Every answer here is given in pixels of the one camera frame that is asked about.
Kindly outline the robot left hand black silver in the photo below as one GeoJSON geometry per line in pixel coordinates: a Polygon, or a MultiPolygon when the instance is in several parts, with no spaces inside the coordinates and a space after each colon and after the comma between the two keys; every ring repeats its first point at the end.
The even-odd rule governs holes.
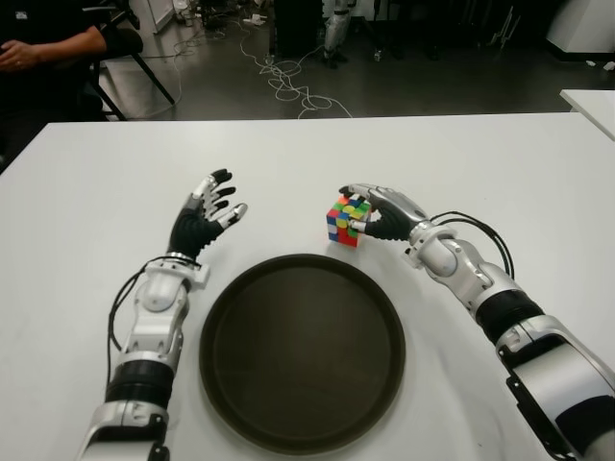
{"type": "Polygon", "coordinates": [[[244,217],[248,210],[246,204],[229,206],[226,200],[236,188],[221,188],[232,178],[229,170],[219,169],[201,180],[188,195],[175,220],[167,252],[196,260],[207,245],[244,217]]]}

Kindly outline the robot right hand black silver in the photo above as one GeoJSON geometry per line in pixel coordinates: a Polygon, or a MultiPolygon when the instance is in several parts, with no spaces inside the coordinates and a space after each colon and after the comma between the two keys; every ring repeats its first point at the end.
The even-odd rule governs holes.
{"type": "Polygon", "coordinates": [[[346,198],[358,195],[379,214],[376,221],[349,220],[351,229],[377,239],[408,240],[420,223],[429,220],[422,208],[406,195],[389,187],[356,182],[342,186],[339,192],[346,198]]]}

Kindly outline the seated person's hand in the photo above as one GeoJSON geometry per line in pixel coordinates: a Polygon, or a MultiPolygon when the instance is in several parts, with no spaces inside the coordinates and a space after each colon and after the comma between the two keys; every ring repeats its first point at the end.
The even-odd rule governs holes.
{"type": "Polygon", "coordinates": [[[41,57],[35,45],[9,40],[1,45],[0,70],[3,73],[28,70],[40,64],[41,57]]]}

